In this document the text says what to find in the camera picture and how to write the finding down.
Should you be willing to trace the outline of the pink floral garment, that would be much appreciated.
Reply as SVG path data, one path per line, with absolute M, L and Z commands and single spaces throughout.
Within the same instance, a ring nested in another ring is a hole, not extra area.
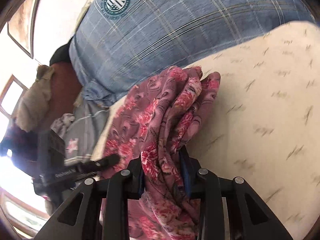
M 129 91 L 114 115 L 104 156 L 117 154 L 117 165 L 104 179 L 140 158 L 145 190 L 129 200 L 129 235 L 133 239 L 194 239 L 200 202 L 191 200 L 180 173 L 179 151 L 199 131 L 212 109 L 221 76 L 203 77 L 200 67 L 163 70 Z

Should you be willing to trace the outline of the grey star-print bedding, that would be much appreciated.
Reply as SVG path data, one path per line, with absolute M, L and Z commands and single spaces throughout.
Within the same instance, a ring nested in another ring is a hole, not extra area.
M 74 109 L 75 120 L 65 135 L 65 165 L 85 163 L 90 160 L 93 150 L 107 123 L 109 109 L 93 101 L 83 100 Z

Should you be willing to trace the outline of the crumpled grey cloth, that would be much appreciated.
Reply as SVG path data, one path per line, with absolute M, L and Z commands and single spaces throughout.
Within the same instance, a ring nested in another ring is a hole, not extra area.
M 65 113 L 60 118 L 57 118 L 51 125 L 51 129 L 62 139 L 65 138 L 66 133 L 75 121 L 75 116 L 72 113 Z

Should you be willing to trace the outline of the olive cloth on cushion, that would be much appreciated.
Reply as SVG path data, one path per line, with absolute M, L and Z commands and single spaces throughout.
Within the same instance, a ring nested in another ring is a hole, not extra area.
M 52 97 L 50 84 L 54 72 L 53 67 L 38 66 L 35 82 L 22 96 L 18 105 L 15 123 L 21 130 L 32 131 L 48 112 Z

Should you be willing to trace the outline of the white leaf-print pillow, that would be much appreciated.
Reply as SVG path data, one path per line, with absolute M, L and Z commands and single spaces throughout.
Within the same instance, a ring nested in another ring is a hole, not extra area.
M 319 239 L 319 25 L 290 22 L 197 65 L 221 83 L 189 154 L 244 178 L 292 238 Z

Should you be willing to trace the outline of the brown cushion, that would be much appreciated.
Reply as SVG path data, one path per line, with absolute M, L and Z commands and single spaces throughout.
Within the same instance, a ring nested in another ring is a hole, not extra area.
M 54 69 L 50 81 L 52 96 L 48 112 L 37 126 L 37 132 L 48 130 L 57 118 L 65 113 L 72 113 L 74 102 L 82 90 L 82 85 L 70 63 L 58 62 L 52 64 L 52 67 Z

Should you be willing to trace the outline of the blue plaid pillow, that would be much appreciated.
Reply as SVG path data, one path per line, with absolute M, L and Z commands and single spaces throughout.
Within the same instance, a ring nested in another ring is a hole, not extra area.
M 167 67 L 313 20 L 302 0 L 93 0 L 69 55 L 82 96 L 111 106 Z

